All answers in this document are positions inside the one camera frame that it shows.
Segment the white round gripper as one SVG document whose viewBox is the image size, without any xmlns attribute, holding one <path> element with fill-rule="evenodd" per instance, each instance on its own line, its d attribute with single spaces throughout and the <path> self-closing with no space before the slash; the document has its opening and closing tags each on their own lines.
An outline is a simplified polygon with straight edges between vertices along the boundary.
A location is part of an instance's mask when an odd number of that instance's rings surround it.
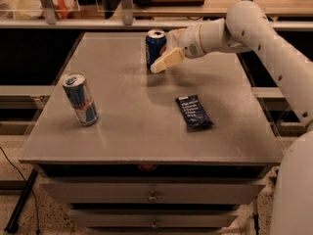
<svg viewBox="0 0 313 235">
<path fill-rule="evenodd" d="M 201 25 L 178 28 L 167 32 L 166 50 L 151 65 L 152 73 L 159 73 L 189 59 L 203 57 L 205 51 L 201 44 Z"/>
</svg>

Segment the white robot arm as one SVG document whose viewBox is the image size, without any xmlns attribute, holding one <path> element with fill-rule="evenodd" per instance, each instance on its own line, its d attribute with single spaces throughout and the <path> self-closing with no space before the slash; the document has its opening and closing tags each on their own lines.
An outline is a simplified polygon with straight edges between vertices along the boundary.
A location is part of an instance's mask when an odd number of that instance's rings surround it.
<svg viewBox="0 0 313 235">
<path fill-rule="evenodd" d="M 153 62 L 159 73 L 211 52 L 252 51 L 306 132 L 284 151 L 273 196 L 269 235 L 313 235 L 313 63 L 280 36 L 262 9 L 243 0 L 224 19 L 174 29 Z"/>
</svg>

